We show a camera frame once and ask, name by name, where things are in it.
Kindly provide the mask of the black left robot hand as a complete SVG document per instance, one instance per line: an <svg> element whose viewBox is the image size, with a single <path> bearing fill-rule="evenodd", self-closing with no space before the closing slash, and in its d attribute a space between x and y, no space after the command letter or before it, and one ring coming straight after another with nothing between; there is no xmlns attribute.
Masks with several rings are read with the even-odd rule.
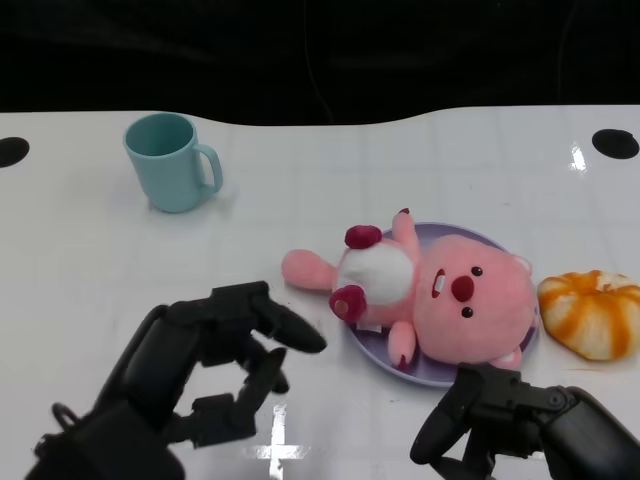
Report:
<svg viewBox="0 0 640 480"><path fill-rule="evenodd" d="M202 299L155 307L144 319L105 383L97 408L127 402L166 444L197 448L256 435L255 414L271 393L284 394L288 349L317 354L324 337L275 302L264 281L218 287ZM196 399L186 417L175 413L196 365L237 363L247 373L237 395Z"/></svg>

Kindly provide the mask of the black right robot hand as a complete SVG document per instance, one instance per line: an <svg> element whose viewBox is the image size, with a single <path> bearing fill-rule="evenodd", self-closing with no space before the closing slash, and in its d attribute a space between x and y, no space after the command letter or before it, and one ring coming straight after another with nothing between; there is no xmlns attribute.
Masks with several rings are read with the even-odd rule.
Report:
<svg viewBox="0 0 640 480"><path fill-rule="evenodd" d="M554 479L636 479L638 440L578 387L536 387L517 371L462 364L411 460L444 479L490 479L498 455L544 454Z"/></svg>

